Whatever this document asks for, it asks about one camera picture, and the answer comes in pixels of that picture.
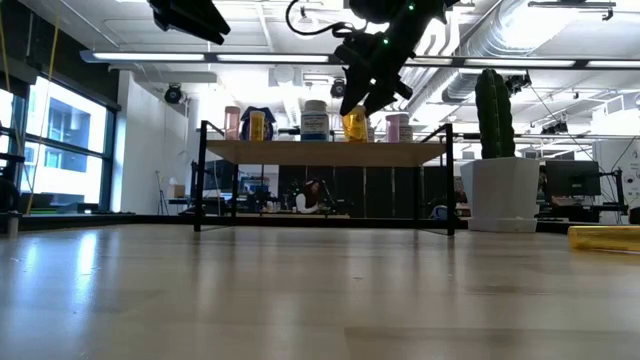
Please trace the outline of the background desk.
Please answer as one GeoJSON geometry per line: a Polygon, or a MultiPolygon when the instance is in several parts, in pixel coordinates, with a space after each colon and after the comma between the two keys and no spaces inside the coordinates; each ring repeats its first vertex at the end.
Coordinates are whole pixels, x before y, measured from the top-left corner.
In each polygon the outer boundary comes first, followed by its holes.
{"type": "Polygon", "coordinates": [[[570,222],[599,223],[600,214],[603,212],[626,215],[628,210],[628,205],[621,206],[616,202],[594,205],[589,201],[585,202],[583,198],[552,197],[539,205],[536,218],[549,221],[568,219],[570,222]]]}

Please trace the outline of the black computer monitor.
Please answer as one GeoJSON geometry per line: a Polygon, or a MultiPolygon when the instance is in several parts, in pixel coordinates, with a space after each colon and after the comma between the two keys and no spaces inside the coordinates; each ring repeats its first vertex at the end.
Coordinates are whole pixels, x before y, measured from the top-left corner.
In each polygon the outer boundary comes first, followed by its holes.
{"type": "Polygon", "coordinates": [[[599,196],[600,168],[594,161],[549,160],[546,190],[549,196],[599,196]]]}

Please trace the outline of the large amber pill bottle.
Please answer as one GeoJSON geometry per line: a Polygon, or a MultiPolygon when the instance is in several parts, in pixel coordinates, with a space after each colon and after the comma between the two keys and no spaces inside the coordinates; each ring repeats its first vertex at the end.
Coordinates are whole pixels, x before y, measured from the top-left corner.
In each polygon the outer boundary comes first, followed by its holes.
{"type": "Polygon", "coordinates": [[[344,115],[342,126],[348,142],[366,143],[368,141],[368,125],[364,106],[356,105],[347,115],[344,115]]]}

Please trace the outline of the black ceiling track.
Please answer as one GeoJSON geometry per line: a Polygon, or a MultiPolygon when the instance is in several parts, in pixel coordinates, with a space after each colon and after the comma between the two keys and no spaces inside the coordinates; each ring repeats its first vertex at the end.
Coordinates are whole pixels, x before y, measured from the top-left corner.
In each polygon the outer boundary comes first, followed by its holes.
{"type": "Polygon", "coordinates": [[[527,6],[531,8],[573,9],[581,11],[602,10],[605,11],[605,14],[602,16],[602,20],[609,21],[614,15],[614,8],[617,6],[617,3],[612,0],[546,0],[529,1],[527,6]]]}

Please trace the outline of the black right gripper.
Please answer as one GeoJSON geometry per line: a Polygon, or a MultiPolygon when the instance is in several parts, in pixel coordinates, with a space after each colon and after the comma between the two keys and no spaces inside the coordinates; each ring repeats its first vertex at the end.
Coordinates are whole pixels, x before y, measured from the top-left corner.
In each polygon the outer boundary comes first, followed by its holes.
{"type": "Polygon", "coordinates": [[[334,51],[346,65],[340,115],[350,113],[366,95],[363,106],[367,116],[395,102],[395,94],[409,99],[413,90],[401,82],[398,72],[415,57],[424,32],[424,22],[393,22],[384,32],[347,36],[334,51]]]}

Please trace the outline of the wooden shelf black frame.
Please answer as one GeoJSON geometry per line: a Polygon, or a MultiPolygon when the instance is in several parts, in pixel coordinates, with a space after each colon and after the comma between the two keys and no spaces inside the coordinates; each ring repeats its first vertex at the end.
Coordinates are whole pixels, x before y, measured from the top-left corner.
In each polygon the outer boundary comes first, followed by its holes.
{"type": "Polygon", "coordinates": [[[203,210],[204,162],[208,151],[234,165],[232,175],[231,212],[228,217],[215,217],[209,222],[215,225],[259,227],[337,227],[337,228],[391,228],[424,231],[443,230],[452,237],[461,227],[456,215],[453,127],[445,124],[428,134],[419,143],[348,143],[348,142],[295,142],[295,141],[241,141],[210,140],[208,130],[216,129],[209,121],[200,122],[198,133],[198,160],[196,170],[195,215],[193,229],[199,232],[207,222],[203,210]],[[446,210],[444,220],[427,220],[421,217],[422,195],[420,178],[424,164],[437,157],[446,158],[446,210]],[[395,167],[410,168],[414,181],[413,217],[407,219],[321,218],[318,216],[264,217],[239,216],[237,212],[238,172],[242,164],[330,166],[330,167],[395,167]]]}

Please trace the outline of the reddish pink vial white cap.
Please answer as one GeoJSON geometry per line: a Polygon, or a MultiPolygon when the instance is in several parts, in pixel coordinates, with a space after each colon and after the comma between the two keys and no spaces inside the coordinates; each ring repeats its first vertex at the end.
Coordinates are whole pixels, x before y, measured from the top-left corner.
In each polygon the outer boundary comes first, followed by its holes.
{"type": "Polygon", "coordinates": [[[225,107],[225,139],[238,140],[240,138],[241,110],[237,106],[225,107]]]}

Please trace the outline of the black table frame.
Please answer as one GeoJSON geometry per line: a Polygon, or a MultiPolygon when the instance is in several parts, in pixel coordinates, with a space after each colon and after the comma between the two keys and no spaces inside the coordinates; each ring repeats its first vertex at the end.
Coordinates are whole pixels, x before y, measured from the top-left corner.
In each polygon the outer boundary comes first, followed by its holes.
{"type": "Polygon", "coordinates": [[[357,219],[296,215],[293,217],[256,216],[239,214],[236,217],[160,216],[160,215],[32,215],[18,220],[19,231],[44,231],[67,228],[100,227],[111,225],[191,225],[205,226],[257,226],[257,227],[305,227],[305,228],[365,228],[365,229],[419,229],[425,231],[449,229],[467,230],[466,220],[453,225],[444,220],[422,219],[357,219]]]}

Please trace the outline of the silver ventilation duct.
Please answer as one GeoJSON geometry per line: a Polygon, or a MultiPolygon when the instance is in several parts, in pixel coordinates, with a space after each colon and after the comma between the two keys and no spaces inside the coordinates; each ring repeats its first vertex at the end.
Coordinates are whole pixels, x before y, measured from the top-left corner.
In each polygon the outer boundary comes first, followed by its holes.
{"type": "Polygon", "coordinates": [[[522,57],[551,39],[557,31],[549,12],[529,7],[532,0],[503,0],[461,47],[463,57],[522,57]]]}

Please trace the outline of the white planter pot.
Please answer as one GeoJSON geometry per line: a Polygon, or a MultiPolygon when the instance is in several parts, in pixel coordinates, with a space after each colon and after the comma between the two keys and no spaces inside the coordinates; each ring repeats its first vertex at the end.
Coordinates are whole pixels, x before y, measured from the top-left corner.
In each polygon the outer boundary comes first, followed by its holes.
{"type": "Polygon", "coordinates": [[[460,167],[470,209],[470,231],[534,233],[539,161],[519,157],[479,159],[460,167]]]}

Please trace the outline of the Tums bottle blue cap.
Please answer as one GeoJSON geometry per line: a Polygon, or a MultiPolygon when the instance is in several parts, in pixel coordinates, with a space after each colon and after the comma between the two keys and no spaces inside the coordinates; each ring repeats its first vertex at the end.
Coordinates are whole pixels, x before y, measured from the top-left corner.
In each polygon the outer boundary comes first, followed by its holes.
{"type": "Polygon", "coordinates": [[[241,140],[249,140],[250,135],[250,115],[252,112],[260,111],[265,115],[263,138],[265,141],[271,141],[274,135],[274,124],[276,122],[273,113],[268,107],[249,106],[241,116],[241,140]]]}

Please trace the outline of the yellow vial white cap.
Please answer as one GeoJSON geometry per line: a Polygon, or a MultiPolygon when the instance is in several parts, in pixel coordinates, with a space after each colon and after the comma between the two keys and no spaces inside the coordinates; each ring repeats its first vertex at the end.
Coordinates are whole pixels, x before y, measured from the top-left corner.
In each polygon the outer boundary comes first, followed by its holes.
{"type": "Polygon", "coordinates": [[[567,235],[574,250],[640,252],[640,226],[571,226],[567,235]]]}
{"type": "Polygon", "coordinates": [[[249,140],[263,141],[265,131],[265,113],[259,110],[249,114],[249,140]]]}

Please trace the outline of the person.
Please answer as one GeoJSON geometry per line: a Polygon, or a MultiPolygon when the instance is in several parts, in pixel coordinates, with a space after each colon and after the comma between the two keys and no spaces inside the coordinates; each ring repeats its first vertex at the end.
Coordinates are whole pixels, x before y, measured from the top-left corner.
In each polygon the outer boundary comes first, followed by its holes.
{"type": "Polygon", "coordinates": [[[312,214],[319,208],[320,182],[316,179],[309,180],[295,198],[298,213],[312,214]]]}

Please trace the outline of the long ceiling light bar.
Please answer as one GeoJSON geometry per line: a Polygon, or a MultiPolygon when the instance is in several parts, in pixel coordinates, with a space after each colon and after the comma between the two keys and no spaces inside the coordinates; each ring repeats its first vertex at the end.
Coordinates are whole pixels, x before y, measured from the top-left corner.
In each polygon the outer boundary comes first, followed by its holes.
{"type": "MultiPolygon", "coordinates": [[[[344,65],[333,54],[277,53],[167,53],[167,52],[96,52],[83,50],[80,57],[86,63],[228,63],[228,64],[295,64],[344,65]]],[[[405,62],[406,67],[437,68],[506,68],[589,71],[640,71],[640,59],[556,59],[534,57],[460,57],[416,56],[405,62]]]]}

